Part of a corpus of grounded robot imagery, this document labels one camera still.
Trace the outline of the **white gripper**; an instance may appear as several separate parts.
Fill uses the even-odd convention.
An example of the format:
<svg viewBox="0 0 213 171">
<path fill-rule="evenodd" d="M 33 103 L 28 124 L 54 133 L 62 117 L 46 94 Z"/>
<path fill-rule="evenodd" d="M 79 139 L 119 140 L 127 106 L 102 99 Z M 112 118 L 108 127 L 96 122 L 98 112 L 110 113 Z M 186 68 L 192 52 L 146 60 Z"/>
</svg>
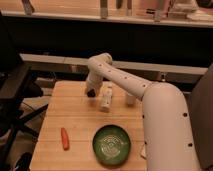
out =
<svg viewBox="0 0 213 171">
<path fill-rule="evenodd" d="M 98 97 L 102 85 L 103 85 L 103 77 L 97 74 L 95 71 L 90 70 L 86 78 L 86 87 L 84 93 L 87 94 L 88 91 L 94 89 L 96 94 L 95 97 Z"/>
</svg>

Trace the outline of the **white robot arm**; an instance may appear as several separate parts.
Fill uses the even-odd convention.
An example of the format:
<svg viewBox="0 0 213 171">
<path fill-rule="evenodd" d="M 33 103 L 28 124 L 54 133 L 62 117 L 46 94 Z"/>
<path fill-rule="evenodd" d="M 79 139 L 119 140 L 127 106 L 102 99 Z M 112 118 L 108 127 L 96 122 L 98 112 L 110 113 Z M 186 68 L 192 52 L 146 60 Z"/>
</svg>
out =
<svg viewBox="0 0 213 171">
<path fill-rule="evenodd" d="M 108 53 L 88 59 L 85 93 L 98 96 L 106 78 L 142 102 L 147 171 L 201 171 L 181 90 L 122 71 L 112 63 Z"/>
</svg>

